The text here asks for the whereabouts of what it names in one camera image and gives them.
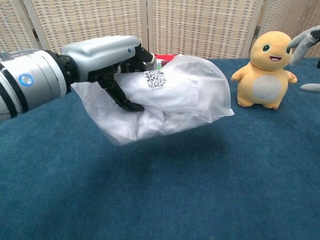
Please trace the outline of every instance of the white plastic bag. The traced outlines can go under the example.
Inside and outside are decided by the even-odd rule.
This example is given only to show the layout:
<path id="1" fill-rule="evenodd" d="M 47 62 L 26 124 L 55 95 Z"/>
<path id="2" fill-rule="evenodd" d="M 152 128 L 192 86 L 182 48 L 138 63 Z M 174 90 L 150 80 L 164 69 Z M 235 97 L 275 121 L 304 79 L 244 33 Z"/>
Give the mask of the white plastic bag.
<path id="1" fill-rule="evenodd" d="M 225 75 L 208 60 L 177 55 L 161 70 L 114 76 L 126 97 L 144 106 L 127 112 L 98 83 L 74 83 L 73 89 L 99 129 L 123 146 L 213 123 L 234 115 Z"/>

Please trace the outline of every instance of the gray robot hand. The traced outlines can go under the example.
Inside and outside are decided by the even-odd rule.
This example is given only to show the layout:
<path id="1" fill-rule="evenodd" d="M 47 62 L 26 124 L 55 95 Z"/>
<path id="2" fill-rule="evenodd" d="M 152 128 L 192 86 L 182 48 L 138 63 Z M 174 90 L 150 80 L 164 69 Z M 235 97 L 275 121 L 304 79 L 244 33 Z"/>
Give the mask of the gray robot hand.
<path id="1" fill-rule="evenodd" d="M 309 49 L 320 41 L 320 25 L 309 28 L 296 36 L 288 48 L 296 48 L 290 60 L 291 65 L 296 65 L 306 55 Z"/>

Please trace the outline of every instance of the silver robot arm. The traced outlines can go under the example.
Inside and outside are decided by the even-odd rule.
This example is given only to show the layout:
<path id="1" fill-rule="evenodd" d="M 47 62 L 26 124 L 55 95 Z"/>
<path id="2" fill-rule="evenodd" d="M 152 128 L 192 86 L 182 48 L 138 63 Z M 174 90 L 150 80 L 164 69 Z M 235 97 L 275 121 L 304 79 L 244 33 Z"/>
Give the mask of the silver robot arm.
<path id="1" fill-rule="evenodd" d="M 121 108 L 143 111 L 126 98 L 114 75 L 157 69 L 155 56 L 135 36 L 75 42 L 63 46 L 61 54 L 34 50 L 16 57 L 0 55 L 0 122 L 63 97 L 71 92 L 71 84 L 80 82 L 98 82 Z"/>

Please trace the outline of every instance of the plush toy arm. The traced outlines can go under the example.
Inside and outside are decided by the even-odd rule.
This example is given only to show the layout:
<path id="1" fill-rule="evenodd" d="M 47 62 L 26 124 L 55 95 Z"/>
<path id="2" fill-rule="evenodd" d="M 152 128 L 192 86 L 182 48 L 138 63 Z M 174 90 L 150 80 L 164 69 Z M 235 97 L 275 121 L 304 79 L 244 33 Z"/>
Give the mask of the plush toy arm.
<path id="1" fill-rule="evenodd" d="M 296 84 L 298 82 L 298 79 L 296 77 L 296 75 L 294 75 L 292 72 L 290 71 L 286 71 L 288 74 L 288 82 L 290 84 Z"/>
<path id="2" fill-rule="evenodd" d="M 236 71 L 232 76 L 231 76 L 231 81 L 241 81 L 241 79 L 244 77 L 246 74 L 248 66 L 244 66 L 240 68 L 238 71 Z"/>

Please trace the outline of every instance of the yellow plush toy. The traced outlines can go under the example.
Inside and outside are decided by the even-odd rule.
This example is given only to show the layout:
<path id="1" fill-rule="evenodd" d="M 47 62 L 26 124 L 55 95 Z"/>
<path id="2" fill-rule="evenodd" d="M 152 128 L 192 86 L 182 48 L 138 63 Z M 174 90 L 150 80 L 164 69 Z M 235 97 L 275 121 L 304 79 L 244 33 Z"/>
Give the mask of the yellow plush toy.
<path id="1" fill-rule="evenodd" d="M 285 96 L 288 83 L 295 84 L 297 77 L 283 68 L 290 62 L 291 38 L 280 31 L 261 35 L 252 46 L 250 62 L 236 71 L 232 81 L 238 81 L 237 101 L 242 107 L 261 104 L 278 109 Z"/>

